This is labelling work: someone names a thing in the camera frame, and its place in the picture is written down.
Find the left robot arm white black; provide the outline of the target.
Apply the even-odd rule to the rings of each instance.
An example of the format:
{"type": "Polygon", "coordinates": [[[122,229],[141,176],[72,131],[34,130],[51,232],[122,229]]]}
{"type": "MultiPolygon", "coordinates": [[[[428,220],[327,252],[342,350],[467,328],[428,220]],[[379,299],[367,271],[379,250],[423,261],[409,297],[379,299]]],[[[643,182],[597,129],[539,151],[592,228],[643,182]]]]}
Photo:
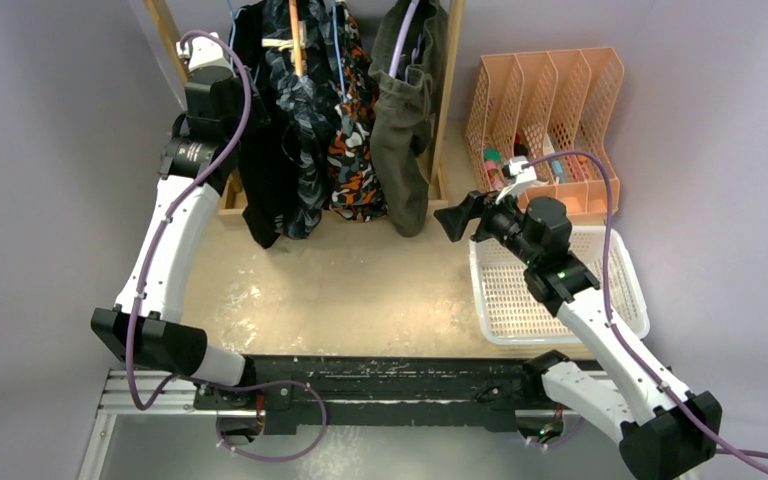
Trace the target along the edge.
{"type": "Polygon", "coordinates": [[[257,399],[246,359],[183,324],[183,297],[198,246],[239,152],[250,111],[248,72],[204,66],[185,86],[187,109],[161,152],[152,218],[138,258],[113,307],[98,308],[91,329],[119,360],[219,385],[232,408],[257,399]]]}

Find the black shorts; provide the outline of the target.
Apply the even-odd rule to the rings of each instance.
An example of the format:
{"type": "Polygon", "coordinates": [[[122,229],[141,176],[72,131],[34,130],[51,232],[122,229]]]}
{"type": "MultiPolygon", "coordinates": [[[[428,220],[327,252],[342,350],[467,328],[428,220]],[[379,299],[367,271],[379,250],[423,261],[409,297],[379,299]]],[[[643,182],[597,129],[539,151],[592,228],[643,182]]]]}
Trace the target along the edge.
{"type": "Polygon", "coordinates": [[[283,233],[283,223],[295,208],[296,167],[283,149],[288,124],[276,104],[269,82],[253,84],[251,113],[242,139],[238,171],[247,199],[242,217],[254,241],[268,249],[283,233]]]}

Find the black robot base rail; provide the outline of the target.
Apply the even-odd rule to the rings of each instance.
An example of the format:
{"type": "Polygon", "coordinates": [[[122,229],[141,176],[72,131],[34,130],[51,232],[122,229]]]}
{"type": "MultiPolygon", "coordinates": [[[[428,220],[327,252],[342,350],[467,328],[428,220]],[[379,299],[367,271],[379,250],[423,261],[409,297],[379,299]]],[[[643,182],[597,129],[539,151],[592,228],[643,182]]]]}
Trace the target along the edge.
{"type": "Polygon", "coordinates": [[[244,391],[201,387],[194,406],[259,414],[268,435],[321,424],[515,432],[527,413],[554,408],[538,376],[565,358],[557,350],[526,359],[256,355],[244,391]]]}

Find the orange plastic hanger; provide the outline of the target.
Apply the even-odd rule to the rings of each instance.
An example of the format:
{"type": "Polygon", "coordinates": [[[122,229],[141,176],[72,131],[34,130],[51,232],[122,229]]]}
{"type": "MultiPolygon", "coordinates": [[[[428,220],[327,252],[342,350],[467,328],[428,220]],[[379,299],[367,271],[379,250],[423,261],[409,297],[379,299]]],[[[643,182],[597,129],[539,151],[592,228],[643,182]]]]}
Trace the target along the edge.
{"type": "Polygon", "coordinates": [[[288,12],[290,17],[292,62],[294,66],[294,72],[296,76],[302,77],[304,75],[304,52],[302,48],[302,31],[299,18],[299,9],[296,0],[288,1],[288,12]]]}

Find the light blue wire hanger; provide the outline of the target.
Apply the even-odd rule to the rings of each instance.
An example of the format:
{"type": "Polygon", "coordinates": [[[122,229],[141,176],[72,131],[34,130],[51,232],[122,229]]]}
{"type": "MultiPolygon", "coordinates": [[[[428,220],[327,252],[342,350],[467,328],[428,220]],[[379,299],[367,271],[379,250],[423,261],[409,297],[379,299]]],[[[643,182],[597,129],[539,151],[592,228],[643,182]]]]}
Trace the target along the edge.
{"type": "Polygon", "coordinates": [[[229,45],[250,69],[253,84],[263,89],[268,83],[265,48],[262,46],[265,1],[239,4],[226,2],[231,17],[229,45]]]}

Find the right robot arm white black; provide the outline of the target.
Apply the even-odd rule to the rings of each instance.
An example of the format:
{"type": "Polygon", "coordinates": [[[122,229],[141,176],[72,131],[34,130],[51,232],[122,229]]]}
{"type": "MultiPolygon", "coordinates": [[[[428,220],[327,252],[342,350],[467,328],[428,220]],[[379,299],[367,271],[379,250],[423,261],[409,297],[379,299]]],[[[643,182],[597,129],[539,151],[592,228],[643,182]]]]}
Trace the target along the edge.
{"type": "Polygon", "coordinates": [[[557,352],[531,361],[521,392],[536,407],[551,401],[576,411],[617,446],[637,479],[676,479],[712,459],[711,433],[722,407],[709,392],[695,394],[629,330],[606,299],[608,286],[571,250],[573,225],[565,205],[539,197],[520,209],[496,192],[470,192],[454,207],[435,211],[446,236],[495,240],[524,266],[531,297],[570,330],[608,374],[607,386],[557,352]]]}

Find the dark leaf-print shorts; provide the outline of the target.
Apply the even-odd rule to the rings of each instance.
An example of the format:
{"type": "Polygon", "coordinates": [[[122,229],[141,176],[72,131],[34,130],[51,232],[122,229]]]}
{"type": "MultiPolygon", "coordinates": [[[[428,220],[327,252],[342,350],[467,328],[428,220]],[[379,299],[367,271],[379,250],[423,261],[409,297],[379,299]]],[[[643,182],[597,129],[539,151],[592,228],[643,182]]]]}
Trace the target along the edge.
{"type": "Polygon", "coordinates": [[[269,47],[265,57],[269,81],[277,93],[276,104],[289,120],[291,137],[299,141],[297,202],[284,221],[285,234],[305,239],[319,224],[330,195],[327,148],[336,135],[336,55],[331,18],[322,1],[298,1],[298,29],[304,72],[295,72],[296,56],[290,48],[269,47]]]}

